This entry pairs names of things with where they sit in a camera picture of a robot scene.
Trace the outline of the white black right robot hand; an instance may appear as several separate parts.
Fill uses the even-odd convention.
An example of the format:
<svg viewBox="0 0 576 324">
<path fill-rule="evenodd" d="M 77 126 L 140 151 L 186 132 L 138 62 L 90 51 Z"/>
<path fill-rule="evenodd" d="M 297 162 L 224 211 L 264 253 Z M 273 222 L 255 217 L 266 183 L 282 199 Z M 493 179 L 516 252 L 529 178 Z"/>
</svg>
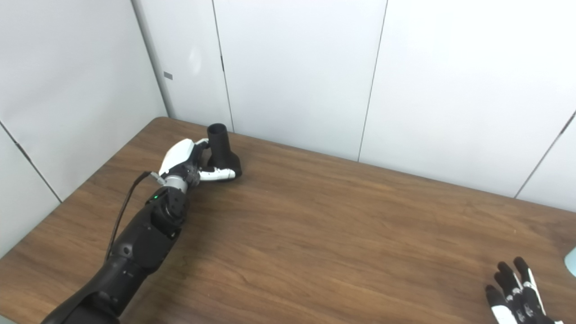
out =
<svg viewBox="0 0 576 324">
<path fill-rule="evenodd" d="M 513 260 L 514 270 L 499 262 L 494 285 L 486 285 L 484 292 L 492 315 L 498 324 L 563 324 L 545 311 L 535 276 L 523 257 Z"/>
</svg>

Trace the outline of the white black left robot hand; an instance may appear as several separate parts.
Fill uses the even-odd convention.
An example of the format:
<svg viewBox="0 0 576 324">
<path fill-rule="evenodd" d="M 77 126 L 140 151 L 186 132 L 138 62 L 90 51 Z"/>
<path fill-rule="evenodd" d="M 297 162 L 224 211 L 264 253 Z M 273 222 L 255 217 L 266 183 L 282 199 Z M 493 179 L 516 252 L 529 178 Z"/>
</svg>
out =
<svg viewBox="0 0 576 324">
<path fill-rule="evenodd" d="M 165 154 L 158 182 L 185 192 L 200 182 L 227 182 L 241 175 L 239 158 L 232 152 L 228 140 L 203 138 L 193 142 L 185 138 Z"/>
</svg>

